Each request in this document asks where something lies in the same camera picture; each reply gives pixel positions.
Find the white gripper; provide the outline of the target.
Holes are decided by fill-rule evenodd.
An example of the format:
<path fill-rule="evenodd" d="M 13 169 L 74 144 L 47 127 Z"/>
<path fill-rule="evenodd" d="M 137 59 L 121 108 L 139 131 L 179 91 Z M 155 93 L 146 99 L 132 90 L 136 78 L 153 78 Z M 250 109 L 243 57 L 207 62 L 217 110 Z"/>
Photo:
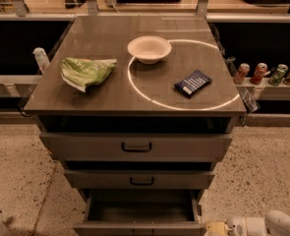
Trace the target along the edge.
<path fill-rule="evenodd" d="M 226 223 L 224 221 L 208 221 L 204 227 L 211 236 L 267 236 L 262 217 L 233 216 L 228 218 Z"/>

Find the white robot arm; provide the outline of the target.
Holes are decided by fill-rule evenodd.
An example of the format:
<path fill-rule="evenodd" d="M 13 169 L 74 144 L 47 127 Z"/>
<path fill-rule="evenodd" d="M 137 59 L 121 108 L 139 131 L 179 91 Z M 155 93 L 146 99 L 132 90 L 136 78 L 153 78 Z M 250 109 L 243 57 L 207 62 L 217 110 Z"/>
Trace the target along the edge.
<path fill-rule="evenodd" d="M 270 210 L 264 217 L 232 216 L 204 224 L 206 236 L 290 236 L 290 216 Z"/>

